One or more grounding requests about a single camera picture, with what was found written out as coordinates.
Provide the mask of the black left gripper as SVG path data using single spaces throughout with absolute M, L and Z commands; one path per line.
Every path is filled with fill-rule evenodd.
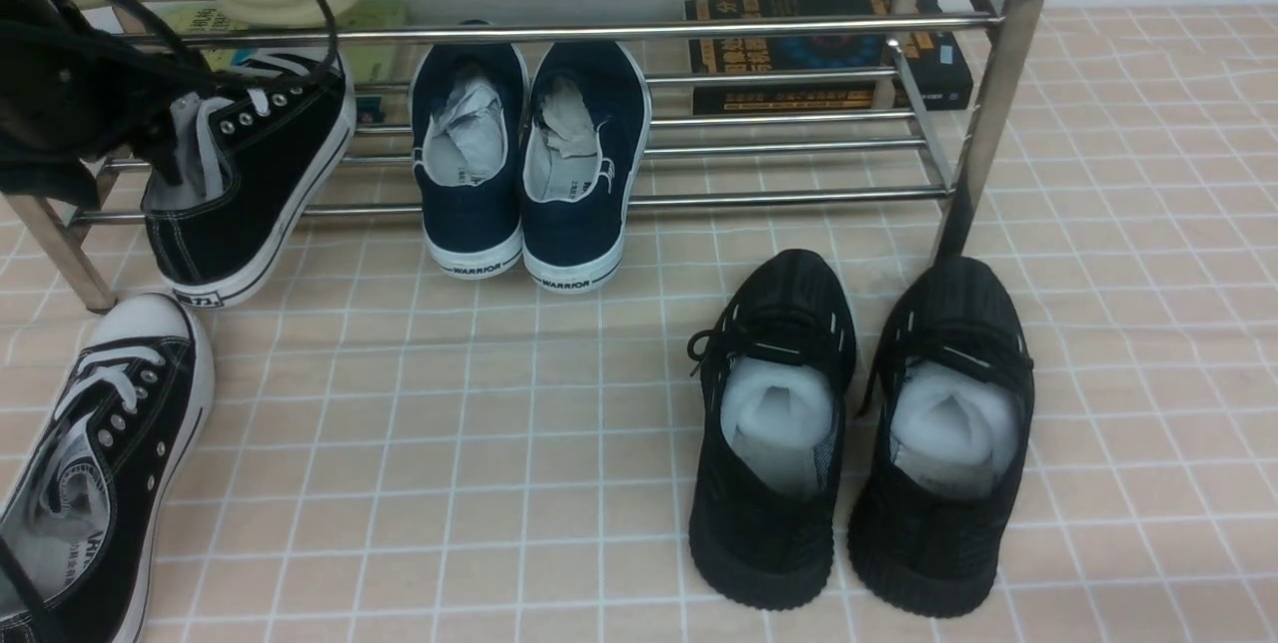
M 176 63 L 95 29 L 70 0 L 3 0 L 3 193 L 97 207 L 89 165 L 127 147 L 184 180 Z

